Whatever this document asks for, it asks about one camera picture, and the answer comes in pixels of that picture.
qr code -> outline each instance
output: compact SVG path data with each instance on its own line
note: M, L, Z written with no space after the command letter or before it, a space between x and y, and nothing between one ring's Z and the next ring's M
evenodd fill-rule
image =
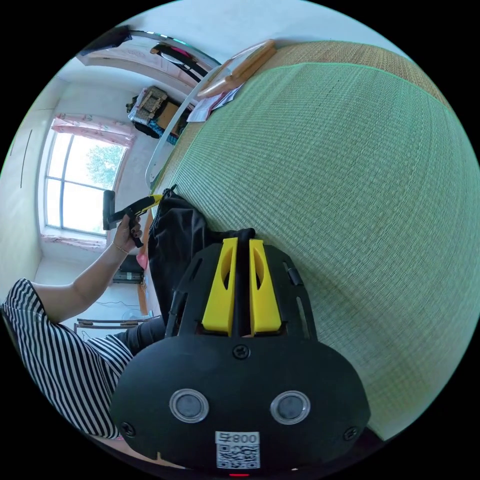
M260 468L260 445L218 445L216 466L220 469Z

cardboard box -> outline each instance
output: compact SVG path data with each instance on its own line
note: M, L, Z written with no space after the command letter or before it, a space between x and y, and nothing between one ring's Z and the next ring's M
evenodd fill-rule
M165 105L165 108L163 109L163 112L158 117L158 119L156 121L156 124L160 128L165 130L168 127L168 125L170 123L170 120L172 120L174 115L177 113L178 109L179 108L176 105L174 105L173 103L167 102L166 105ZM176 123L175 127L171 131L172 134L178 135L178 133L177 133L178 126L179 126L179 122Z

pink curtain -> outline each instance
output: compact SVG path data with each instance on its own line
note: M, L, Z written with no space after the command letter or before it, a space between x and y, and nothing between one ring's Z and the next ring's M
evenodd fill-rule
M97 252L101 254L107 247L107 240L105 238L99 238L98 240L82 240L79 238L67 238L63 236L54 235L41 235L41 239L44 242L53 244L70 245L72 247L78 247L88 252Z
M132 147L135 139L135 131L128 123L96 115L60 113L51 128L59 134L74 134L127 148Z

woman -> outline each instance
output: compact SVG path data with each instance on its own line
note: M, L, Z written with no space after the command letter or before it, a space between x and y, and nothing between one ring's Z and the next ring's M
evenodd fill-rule
M101 443L146 462L179 467L158 455L151 460L133 451L110 417L110 401L129 361L165 336L163 319L105 338L82 340L61 323L88 309L105 292L135 248L129 217L113 243L70 285L48 286L20 279L1 305L1 316L24 366L53 407L75 428ZM134 237L142 231L136 219Z

striped shirt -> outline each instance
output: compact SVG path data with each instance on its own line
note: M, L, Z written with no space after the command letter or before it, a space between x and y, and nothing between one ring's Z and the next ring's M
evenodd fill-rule
M24 366L51 405L89 435L116 439L110 403L120 375L133 358L117 337L81 339L51 323L32 284L15 283L1 315L16 340Z

